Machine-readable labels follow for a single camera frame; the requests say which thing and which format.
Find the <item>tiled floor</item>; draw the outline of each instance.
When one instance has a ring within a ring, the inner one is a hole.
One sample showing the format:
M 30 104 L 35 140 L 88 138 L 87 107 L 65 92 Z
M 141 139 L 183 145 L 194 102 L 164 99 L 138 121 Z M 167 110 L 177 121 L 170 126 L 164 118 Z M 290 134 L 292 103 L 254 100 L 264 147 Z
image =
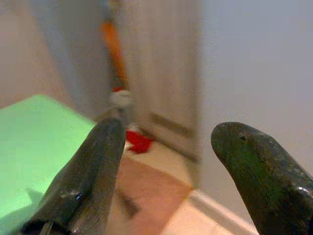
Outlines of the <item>tiled floor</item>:
M 186 200 L 165 227 L 162 235 L 232 235 Z
M 199 187 L 201 166 L 161 143 L 154 142 L 150 151 L 145 154 L 137 155 L 126 151 L 125 157 L 171 174 L 194 188 Z M 186 199 L 162 235 L 231 235 L 231 233 L 193 207 Z
M 148 153 L 126 151 L 125 157 L 164 171 L 194 188 L 199 186 L 201 166 L 159 142 L 153 142 Z

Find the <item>green board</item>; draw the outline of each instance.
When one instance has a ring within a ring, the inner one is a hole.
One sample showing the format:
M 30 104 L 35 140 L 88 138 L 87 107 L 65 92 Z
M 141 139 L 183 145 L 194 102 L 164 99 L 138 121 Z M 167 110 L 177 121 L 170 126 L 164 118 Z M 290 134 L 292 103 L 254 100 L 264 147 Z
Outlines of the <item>green board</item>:
M 29 219 L 93 126 L 43 95 L 0 110 L 0 235 Z

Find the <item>white baseboard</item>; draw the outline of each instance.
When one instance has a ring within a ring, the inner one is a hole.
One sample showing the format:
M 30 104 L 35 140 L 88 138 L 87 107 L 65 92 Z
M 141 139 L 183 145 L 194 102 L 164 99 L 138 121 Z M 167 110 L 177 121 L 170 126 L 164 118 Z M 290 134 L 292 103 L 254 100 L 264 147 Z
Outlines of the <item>white baseboard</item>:
M 189 199 L 198 210 L 218 222 L 234 235 L 259 235 L 253 225 L 208 197 L 201 190 L 193 191 Z

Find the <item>red cloth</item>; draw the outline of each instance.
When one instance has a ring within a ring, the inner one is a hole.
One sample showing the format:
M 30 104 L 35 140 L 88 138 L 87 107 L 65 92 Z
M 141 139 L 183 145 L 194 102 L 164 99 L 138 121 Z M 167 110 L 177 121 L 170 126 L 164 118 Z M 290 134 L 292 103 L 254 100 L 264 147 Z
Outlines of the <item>red cloth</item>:
M 133 144 L 129 149 L 135 153 L 145 153 L 148 152 L 152 139 L 149 139 L 142 134 L 135 131 L 126 131 L 126 139 L 128 142 Z

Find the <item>white wall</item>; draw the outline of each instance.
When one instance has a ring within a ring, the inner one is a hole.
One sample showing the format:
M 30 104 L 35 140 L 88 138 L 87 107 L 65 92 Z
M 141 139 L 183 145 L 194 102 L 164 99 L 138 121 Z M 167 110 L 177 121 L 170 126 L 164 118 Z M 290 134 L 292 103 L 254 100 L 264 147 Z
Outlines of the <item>white wall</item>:
M 109 106 L 108 52 L 99 0 L 28 0 L 75 109 L 95 118 Z
M 206 0 L 201 46 L 202 189 L 252 223 L 212 151 L 220 122 L 276 140 L 313 175 L 313 1 Z
M 27 7 L 0 1 L 0 108 L 33 94 L 72 104 Z

